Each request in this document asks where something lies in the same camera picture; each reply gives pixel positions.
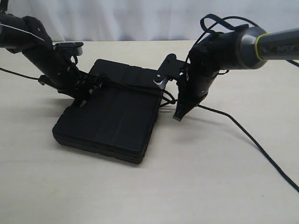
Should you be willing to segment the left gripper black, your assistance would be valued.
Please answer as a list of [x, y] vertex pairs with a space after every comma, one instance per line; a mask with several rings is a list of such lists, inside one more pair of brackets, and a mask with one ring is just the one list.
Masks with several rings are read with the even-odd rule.
[[67, 67], [62, 74], [63, 86], [58, 88], [58, 93], [74, 98], [73, 106], [80, 107], [86, 103], [92, 92], [98, 88], [102, 80], [100, 75], [86, 73], [78, 69], [75, 64]]

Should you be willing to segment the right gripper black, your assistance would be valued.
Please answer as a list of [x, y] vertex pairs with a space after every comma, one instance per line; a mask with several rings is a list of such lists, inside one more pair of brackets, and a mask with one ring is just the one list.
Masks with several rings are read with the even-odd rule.
[[215, 72], [201, 65], [188, 65], [179, 78], [178, 101], [173, 118], [181, 121], [207, 96], [209, 88], [215, 80]]

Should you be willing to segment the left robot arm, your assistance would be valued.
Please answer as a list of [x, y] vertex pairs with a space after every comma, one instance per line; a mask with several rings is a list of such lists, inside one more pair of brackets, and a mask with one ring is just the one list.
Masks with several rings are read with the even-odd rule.
[[81, 71], [78, 56], [83, 42], [54, 43], [44, 25], [35, 17], [0, 15], [0, 46], [12, 54], [22, 53], [41, 72], [38, 82], [75, 99], [80, 105], [92, 99], [100, 81]]

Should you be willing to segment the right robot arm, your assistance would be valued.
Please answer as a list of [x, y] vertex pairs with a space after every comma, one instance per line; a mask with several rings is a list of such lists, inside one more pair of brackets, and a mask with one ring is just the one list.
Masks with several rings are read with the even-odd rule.
[[260, 27], [210, 34], [189, 53], [178, 85], [178, 102], [174, 119], [182, 118], [208, 95], [220, 70], [256, 70], [268, 60], [297, 60], [299, 30], [266, 33]]

